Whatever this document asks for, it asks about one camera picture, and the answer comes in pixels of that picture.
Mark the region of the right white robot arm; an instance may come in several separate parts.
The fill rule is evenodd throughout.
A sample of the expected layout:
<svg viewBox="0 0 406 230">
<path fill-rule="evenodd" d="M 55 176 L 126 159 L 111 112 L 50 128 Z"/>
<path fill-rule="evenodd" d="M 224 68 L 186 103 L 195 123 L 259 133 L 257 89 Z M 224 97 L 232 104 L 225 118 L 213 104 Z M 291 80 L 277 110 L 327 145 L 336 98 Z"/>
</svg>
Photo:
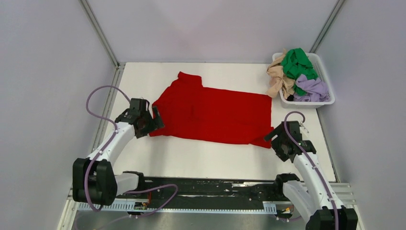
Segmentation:
<svg viewBox="0 0 406 230">
<path fill-rule="evenodd" d="M 301 174 L 276 177 L 273 193 L 279 200 L 287 198 L 305 221 L 307 230 L 355 230 L 359 222 L 355 209 L 345 207 L 325 178 L 316 149 L 304 140 L 298 121 L 282 121 L 265 136 L 282 161 L 290 161 Z"/>
</svg>

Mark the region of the red t shirt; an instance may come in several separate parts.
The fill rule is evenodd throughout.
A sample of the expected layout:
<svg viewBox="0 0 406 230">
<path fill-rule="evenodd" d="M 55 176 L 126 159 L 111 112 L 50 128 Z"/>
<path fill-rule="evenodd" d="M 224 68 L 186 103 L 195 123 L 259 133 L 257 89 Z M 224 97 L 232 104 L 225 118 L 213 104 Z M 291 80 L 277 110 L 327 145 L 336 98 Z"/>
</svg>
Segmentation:
<svg viewBox="0 0 406 230">
<path fill-rule="evenodd" d="M 151 137 L 173 136 L 266 149 L 271 126 L 270 97 L 204 87 L 201 76 L 183 72 L 153 102 L 164 127 Z"/>
</svg>

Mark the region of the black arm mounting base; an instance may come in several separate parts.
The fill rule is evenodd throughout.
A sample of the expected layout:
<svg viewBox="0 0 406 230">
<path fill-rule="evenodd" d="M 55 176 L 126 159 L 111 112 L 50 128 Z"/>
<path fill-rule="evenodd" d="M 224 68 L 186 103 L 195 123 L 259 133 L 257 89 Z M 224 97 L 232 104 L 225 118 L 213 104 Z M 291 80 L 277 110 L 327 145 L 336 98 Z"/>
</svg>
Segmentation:
<svg viewBox="0 0 406 230">
<path fill-rule="evenodd" d="M 136 189 L 142 191 L 166 184 L 178 187 L 160 188 L 145 194 L 120 195 L 120 198 L 136 199 L 134 209 L 212 209 L 212 210 L 259 210 L 263 202 L 287 202 L 282 193 L 282 180 L 292 179 L 290 174 L 278 175 L 275 181 L 242 181 L 197 178 L 144 177 Z"/>
</svg>

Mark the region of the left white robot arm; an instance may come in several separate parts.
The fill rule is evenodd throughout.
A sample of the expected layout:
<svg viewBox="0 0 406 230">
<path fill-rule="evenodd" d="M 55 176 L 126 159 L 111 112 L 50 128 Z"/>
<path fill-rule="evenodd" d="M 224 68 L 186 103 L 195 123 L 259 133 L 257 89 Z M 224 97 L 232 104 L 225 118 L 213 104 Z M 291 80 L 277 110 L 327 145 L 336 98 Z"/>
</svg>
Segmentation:
<svg viewBox="0 0 406 230">
<path fill-rule="evenodd" d="M 124 171 L 116 175 L 113 166 L 125 146 L 135 138 L 148 136 L 165 125 L 158 107 L 149 101 L 132 98 L 129 107 L 113 121 L 113 130 L 86 158 L 73 163 L 72 197 L 93 208 L 111 205 L 118 195 L 129 192 L 135 198 L 146 194 L 147 185 L 140 172 Z"/>
</svg>

